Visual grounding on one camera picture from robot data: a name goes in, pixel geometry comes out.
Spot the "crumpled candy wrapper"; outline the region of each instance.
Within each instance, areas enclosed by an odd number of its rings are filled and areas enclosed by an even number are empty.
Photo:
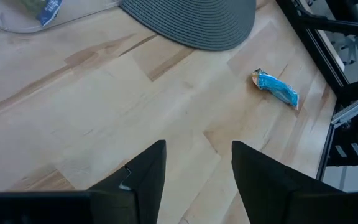
[[[21,3],[35,15],[42,26],[52,21],[62,5],[63,0],[21,0]]]
[[[267,74],[262,69],[252,73],[252,81],[260,90],[268,90],[275,97],[298,109],[299,95],[296,91],[281,80]]]

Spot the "blue wrapper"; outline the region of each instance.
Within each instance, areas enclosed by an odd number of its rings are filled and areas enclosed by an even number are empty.
[[[275,97],[298,109],[299,95],[296,91],[281,80],[257,69],[252,73],[252,80],[260,90],[268,90]]]
[[[62,5],[63,0],[47,0],[45,7],[37,14],[37,20],[40,21],[41,26],[46,26],[52,21]]]

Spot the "wooden floor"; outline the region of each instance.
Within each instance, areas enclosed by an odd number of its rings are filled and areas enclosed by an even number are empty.
[[[298,111],[258,90],[262,68]],[[158,223],[246,223],[231,141],[315,176],[336,98],[275,2],[249,38],[205,52],[120,9],[31,35],[0,31],[0,191],[86,189],[158,139],[167,173]]]

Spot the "gray woven mat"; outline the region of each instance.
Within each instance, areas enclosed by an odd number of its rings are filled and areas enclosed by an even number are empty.
[[[122,0],[121,8],[153,31],[204,50],[227,50],[247,38],[256,0]]]

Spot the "black metal frame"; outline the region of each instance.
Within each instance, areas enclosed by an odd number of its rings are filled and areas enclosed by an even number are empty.
[[[349,83],[344,75],[344,72],[342,71],[341,66],[337,63],[337,60],[334,58],[319,33],[319,30],[324,30],[330,32],[340,32],[344,35],[352,34],[358,36],[357,13],[356,15],[350,16],[347,16],[346,14],[354,13],[354,8],[349,8],[349,6],[346,5],[346,2],[337,2],[335,6],[340,6],[341,8],[335,10],[337,13],[341,14],[334,16],[336,19],[341,19],[341,21],[334,21],[329,20],[324,16],[317,16],[308,12],[303,7],[300,0],[276,0],[276,2],[286,15],[296,34],[319,68],[321,74],[326,79],[328,85],[333,89],[333,92],[335,92],[337,96],[336,111],[339,111],[339,108],[344,108],[350,105],[353,101],[358,100],[358,82]],[[357,128],[356,131],[358,131],[358,116],[353,119],[357,120],[355,122],[357,123],[357,127],[355,128]],[[333,126],[329,128],[316,177],[319,180],[322,180],[323,178],[324,170],[328,162],[328,155],[331,147],[333,147],[332,143],[334,135],[335,133],[338,134],[338,131],[340,130],[336,130]]]

